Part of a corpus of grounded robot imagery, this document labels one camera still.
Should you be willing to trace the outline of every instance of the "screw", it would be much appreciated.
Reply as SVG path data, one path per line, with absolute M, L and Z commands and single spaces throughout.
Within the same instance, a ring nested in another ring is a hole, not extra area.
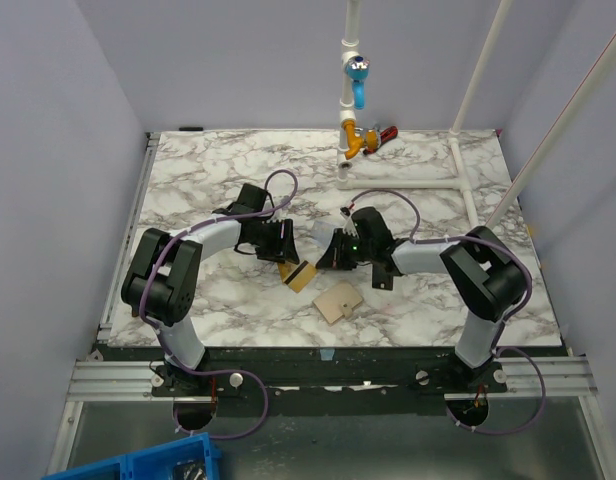
M 230 385 L 234 388 L 238 388 L 244 383 L 244 377 L 240 373 L 233 373 L 230 375 Z
M 419 385 L 428 385 L 430 383 L 430 379 L 428 378 L 428 372 L 424 370 L 419 370 L 415 375 L 415 380 Z
M 508 379 L 506 372 L 503 370 L 495 370 L 492 374 L 492 378 L 494 378 L 497 383 L 506 383 L 506 380 Z

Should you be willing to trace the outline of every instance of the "yellow pipe fitting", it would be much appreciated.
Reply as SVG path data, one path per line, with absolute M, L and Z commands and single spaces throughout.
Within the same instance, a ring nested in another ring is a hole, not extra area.
M 350 160 L 352 157 L 359 153 L 364 145 L 365 141 L 363 138 L 355 135 L 355 121 L 354 120 L 344 120 L 341 123 L 341 128 L 346 132 L 346 137 L 348 139 L 348 151 L 345 153 L 346 160 Z
M 373 152 L 379 148 L 379 135 L 377 135 L 377 130 L 368 130 L 366 133 L 366 147 Z

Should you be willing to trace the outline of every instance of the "white pvc pipe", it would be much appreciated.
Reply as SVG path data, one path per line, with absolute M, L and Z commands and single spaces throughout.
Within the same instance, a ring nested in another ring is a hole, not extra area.
M 359 42 L 359 11 L 360 0 L 348 0 L 346 8 L 346 31 L 344 42 L 350 46 L 356 46 Z
M 344 38 L 341 40 L 341 71 L 343 80 L 341 98 L 339 100 L 339 150 L 343 152 L 348 150 L 348 138 L 344 129 L 341 128 L 341 123 L 348 119 L 356 121 L 353 109 L 352 80 L 346 75 L 344 66 L 349 58 L 358 55 L 360 4 L 360 0 L 348 0 L 346 7 L 346 31 Z
M 461 102 L 461 107 L 459 107 L 457 118 L 455 119 L 455 123 L 450 129 L 450 133 L 453 135 L 457 135 L 461 131 L 464 119 L 466 118 L 466 112 L 468 111 L 470 103 L 475 96 L 477 87 L 479 87 L 479 82 L 481 81 L 481 77 L 483 76 L 484 70 L 486 69 L 488 59 L 490 58 L 492 51 L 495 49 L 495 45 L 497 44 L 497 38 L 499 37 L 499 32 L 501 31 L 501 27 L 506 20 L 506 16 L 508 15 L 508 11 L 510 10 L 511 5 L 512 0 L 501 0 L 501 2 L 499 3 L 499 8 L 497 8 L 497 13 L 495 14 L 495 18 L 492 21 L 492 25 L 490 26 L 490 31 L 488 32 L 488 36 L 486 37 L 484 46 L 481 49 L 481 53 L 479 54 L 479 60 L 477 60 L 477 65 L 475 65 L 475 71 L 473 72 L 470 83 L 468 84 L 468 88 L 466 89 L 466 94 L 464 95 L 464 99 Z
M 602 52 L 595 65 L 588 72 L 579 88 L 575 91 L 570 101 L 566 104 L 561 114 L 555 120 L 552 127 L 541 141 L 530 159 L 526 162 L 514 182 L 504 194 L 504 197 L 495 208 L 486 226 L 493 228 L 499 223 L 501 218 L 508 211 L 508 208 L 515 202 L 517 196 L 528 185 L 533 174 L 544 162 L 555 143 L 561 138 L 577 113 L 590 98 L 599 83 L 616 66 L 616 33 L 611 39 L 606 49 Z
M 459 189 L 459 183 L 455 178 L 432 179 L 432 180 L 393 180 L 381 179 L 337 179 L 337 187 L 341 190 L 355 188 L 436 188 L 436 189 Z
M 475 199 L 472 196 L 472 185 L 470 185 L 468 171 L 466 170 L 464 159 L 461 156 L 461 150 L 459 149 L 459 141 L 457 140 L 457 137 L 449 135 L 448 142 L 450 143 L 450 150 L 452 151 L 452 156 L 455 159 L 459 190 L 461 191 L 461 195 L 464 197 L 466 213 L 468 214 L 468 222 L 470 223 L 470 228 L 475 228 L 477 225 L 479 225 L 479 217 L 477 216 Z

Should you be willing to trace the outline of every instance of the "blue plastic bin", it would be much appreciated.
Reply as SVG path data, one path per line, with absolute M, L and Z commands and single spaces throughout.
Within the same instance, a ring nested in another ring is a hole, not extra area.
M 219 480 L 221 451 L 207 433 L 139 450 L 44 477 L 43 480 L 171 480 L 176 466 L 203 461 L 208 480 Z

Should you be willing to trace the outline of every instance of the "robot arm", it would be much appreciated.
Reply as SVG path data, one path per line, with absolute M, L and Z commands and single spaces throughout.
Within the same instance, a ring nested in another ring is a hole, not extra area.
M 299 263 L 290 219 L 271 221 L 270 217 L 222 219 L 262 212 L 269 196 L 264 189 L 245 184 L 239 197 L 227 208 L 213 212 L 212 223 L 196 230 L 189 238 L 179 239 L 168 250 L 164 267 L 157 273 L 146 300 L 146 318 L 158 330 L 167 358 L 174 356 L 184 366 L 195 369 L 205 348 L 197 338 L 188 315 L 195 297 L 197 276 L 202 261 L 226 248 L 242 243 L 255 247 L 260 260 Z M 121 299 L 133 312 L 140 311 L 141 297 L 157 259 L 173 237 L 156 228 L 143 234 L 122 285 Z
M 476 227 L 462 241 L 412 243 L 395 239 L 381 214 L 365 207 L 350 216 L 352 232 L 336 229 L 317 268 L 352 270 L 372 263 L 372 286 L 392 290 L 394 277 L 447 273 L 468 307 L 455 354 L 470 370 L 492 358 L 506 313 L 526 291 L 526 278 L 505 245 L 486 227 Z

